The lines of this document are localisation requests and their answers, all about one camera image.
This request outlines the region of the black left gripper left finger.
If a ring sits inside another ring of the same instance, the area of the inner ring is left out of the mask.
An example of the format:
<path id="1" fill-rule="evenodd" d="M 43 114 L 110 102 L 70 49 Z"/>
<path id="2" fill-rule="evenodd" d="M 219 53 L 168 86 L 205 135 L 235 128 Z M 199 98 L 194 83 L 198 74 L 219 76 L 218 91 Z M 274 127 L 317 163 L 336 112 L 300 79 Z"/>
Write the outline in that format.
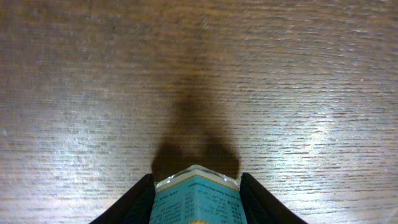
<path id="1" fill-rule="evenodd" d="M 154 199 L 154 175 L 146 174 L 90 224 L 149 224 Z"/>

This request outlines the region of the gold-lidded balm jar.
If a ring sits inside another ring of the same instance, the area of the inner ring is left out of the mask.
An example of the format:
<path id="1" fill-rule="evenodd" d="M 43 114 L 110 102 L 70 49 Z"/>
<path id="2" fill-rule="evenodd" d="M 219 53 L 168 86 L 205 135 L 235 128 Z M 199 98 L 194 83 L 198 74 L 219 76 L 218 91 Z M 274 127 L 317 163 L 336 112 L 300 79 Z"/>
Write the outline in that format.
<path id="1" fill-rule="evenodd" d="M 236 180 L 192 165 L 155 186 L 150 224 L 247 224 Z"/>

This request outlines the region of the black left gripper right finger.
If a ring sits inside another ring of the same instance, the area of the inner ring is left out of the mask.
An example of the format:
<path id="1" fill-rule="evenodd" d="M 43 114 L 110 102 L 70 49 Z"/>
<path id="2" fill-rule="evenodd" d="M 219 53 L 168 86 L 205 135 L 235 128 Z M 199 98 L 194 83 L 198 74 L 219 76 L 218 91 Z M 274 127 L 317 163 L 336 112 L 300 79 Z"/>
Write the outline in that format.
<path id="1" fill-rule="evenodd" d="M 307 224 L 247 172 L 241 176 L 239 193 L 248 223 Z"/>

